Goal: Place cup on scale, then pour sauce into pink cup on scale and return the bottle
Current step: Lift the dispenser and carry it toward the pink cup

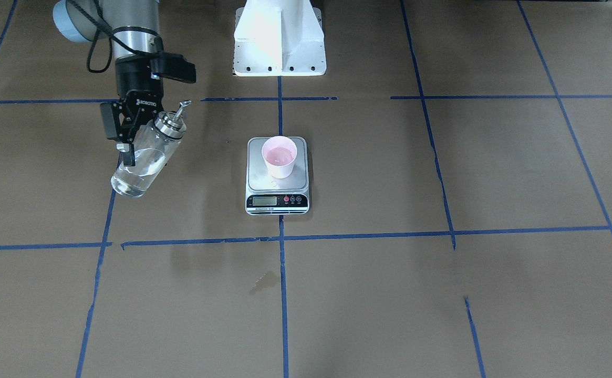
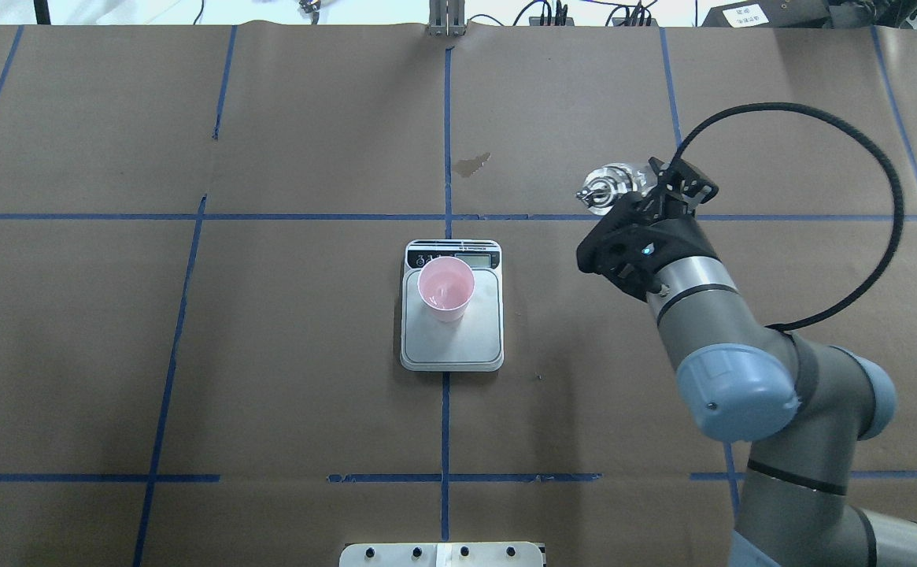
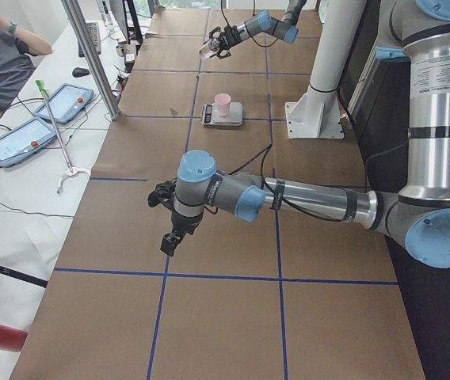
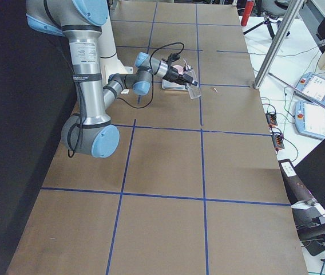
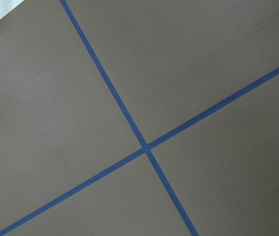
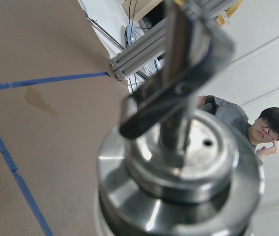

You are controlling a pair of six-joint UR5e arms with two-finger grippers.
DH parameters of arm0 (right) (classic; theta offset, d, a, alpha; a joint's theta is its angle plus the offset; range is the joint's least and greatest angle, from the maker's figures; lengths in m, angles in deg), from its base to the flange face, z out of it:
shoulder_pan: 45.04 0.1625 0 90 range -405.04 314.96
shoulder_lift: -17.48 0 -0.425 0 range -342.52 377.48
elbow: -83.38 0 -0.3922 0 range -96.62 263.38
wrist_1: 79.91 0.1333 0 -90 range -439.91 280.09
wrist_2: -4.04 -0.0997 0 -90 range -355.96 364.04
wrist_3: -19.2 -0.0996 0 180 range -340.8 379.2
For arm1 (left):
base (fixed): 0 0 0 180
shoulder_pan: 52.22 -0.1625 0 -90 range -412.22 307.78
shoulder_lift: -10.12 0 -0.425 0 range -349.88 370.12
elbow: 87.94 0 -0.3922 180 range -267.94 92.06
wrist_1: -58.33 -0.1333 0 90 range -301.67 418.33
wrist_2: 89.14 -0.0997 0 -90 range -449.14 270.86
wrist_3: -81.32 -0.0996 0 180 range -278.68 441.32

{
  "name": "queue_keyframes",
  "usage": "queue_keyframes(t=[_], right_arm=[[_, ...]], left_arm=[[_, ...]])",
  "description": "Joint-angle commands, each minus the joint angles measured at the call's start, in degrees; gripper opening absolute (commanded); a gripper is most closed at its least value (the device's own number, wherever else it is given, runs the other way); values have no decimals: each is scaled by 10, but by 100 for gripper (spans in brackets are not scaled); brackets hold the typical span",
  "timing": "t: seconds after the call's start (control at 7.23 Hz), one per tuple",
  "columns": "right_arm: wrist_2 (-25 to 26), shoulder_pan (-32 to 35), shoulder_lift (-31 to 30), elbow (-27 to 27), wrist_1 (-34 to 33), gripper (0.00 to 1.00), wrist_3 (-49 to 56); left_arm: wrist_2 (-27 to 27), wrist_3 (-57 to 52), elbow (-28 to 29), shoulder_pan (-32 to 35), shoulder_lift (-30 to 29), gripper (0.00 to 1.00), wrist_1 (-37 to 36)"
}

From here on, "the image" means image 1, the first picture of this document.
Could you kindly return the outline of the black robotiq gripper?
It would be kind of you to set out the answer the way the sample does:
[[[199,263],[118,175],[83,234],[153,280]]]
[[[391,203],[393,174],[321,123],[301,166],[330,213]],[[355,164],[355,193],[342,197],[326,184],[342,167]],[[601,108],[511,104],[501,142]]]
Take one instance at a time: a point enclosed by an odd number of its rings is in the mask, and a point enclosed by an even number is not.
[[[100,103],[106,138],[119,143],[119,157],[124,167],[136,164],[132,143],[138,129],[163,110],[161,74],[154,70],[158,57],[158,54],[138,54],[116,60],[119,99]]]

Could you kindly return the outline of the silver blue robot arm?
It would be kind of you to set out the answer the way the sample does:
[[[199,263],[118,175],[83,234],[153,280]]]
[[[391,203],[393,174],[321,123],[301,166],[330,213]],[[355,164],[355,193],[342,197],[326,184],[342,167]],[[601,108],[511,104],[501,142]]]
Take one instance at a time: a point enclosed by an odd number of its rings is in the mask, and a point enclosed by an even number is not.
[[[101,104],[102,125],[124,165],[136,164],[136,134],[163,110],[163,84],[152,62],[163,51],[157,1],[59,1],[52,17],[76,43],[109,40],[118,100]]]

